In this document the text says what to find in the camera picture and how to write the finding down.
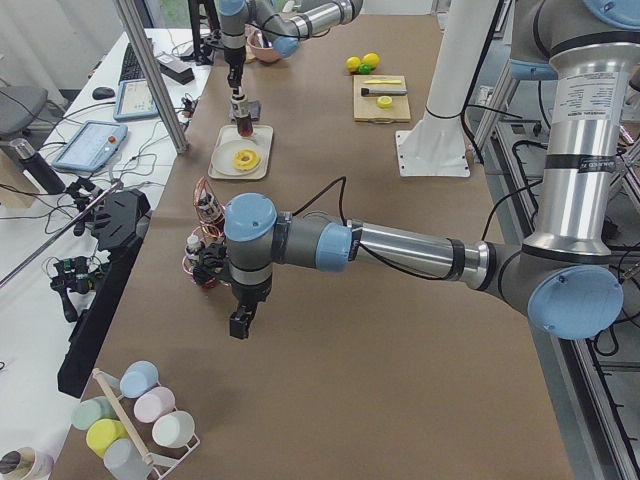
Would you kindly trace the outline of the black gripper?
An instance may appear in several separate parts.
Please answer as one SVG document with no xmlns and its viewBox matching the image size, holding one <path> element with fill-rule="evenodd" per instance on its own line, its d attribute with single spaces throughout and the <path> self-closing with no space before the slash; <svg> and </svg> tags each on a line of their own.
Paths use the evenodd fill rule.
<svg viewBox="0 0 640 480">
<path fill-rule="evenodd" d="M 245 95 L 241 86 L 244 63 L 246 61 L 246 36 L 240 34 L 226 34 L 215 30 L 203 40 L 202 45 L 202 62 L 205 65 L 215 64 L 215 54 L 217 51 L 224 53 L 224 59 L 229 66 L 227 81 L 232 88 L 232 99 L 237 99 Z"/>
<path fill-rule="evenodd" d="M 271 292 L 271 265 L 255 271 L 243 270 L 233 265 L 226 245 L 217 242 L 199 251 L 192 275 L 195 283 L 202 287 L 215 282 L 231 287 L 238 306 L 229 317 L 229 334 L 236 339 L 248 339 L 258 304 Z"/>
</svg>

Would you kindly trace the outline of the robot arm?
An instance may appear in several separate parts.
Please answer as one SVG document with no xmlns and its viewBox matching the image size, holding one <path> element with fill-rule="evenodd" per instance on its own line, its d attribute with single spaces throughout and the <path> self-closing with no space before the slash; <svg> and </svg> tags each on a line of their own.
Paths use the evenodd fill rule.
<svg viewBox="0 0 640 480">
<path fill-rule="evenodd" d="M 272 1 L 220 1 L 216 10 L 232 94 L 242 93 L 248 25 L 261 30 L 279 56 L 288 58 L 301 42 L 354 21 L 363 4 L 362 0 L 301 1 L 297 10 L 286 16 Z"/>
<path fill-rule="evenodd" d="M 519 72 L 556 74 L 551 132 L 543 161 L 534 230 L 514 246 L 478 230 L 489 209 L 482 168 L 464 152 L 464 108 L 490 44 L 498 6 L 466 1 L 442 37 L 394 20 L 377 44 L 396 61 L 416 58 L 425 81 L 418 121 L 398 138 L 353 124 L 347 110 L 327 126 L 317 95 L 262 87 L 288 127 L 260 184 L 216 183 L 201 199 L 219 200 L 225 222 L 186 262 L 195 282 L 222 283 L 236 307 L 230 332 L 245 338 L 273 275 L 311 290 L 370 261 L 432 285 L 459 282 L 503 301 L 538 329 L 566 340 L 610 327 L 622 312 L 622 285 L 601 238 L 618 162 L 629 79 L 639 63 L 635 1 L 519 1 L 510 56 Z"/>
</svg>

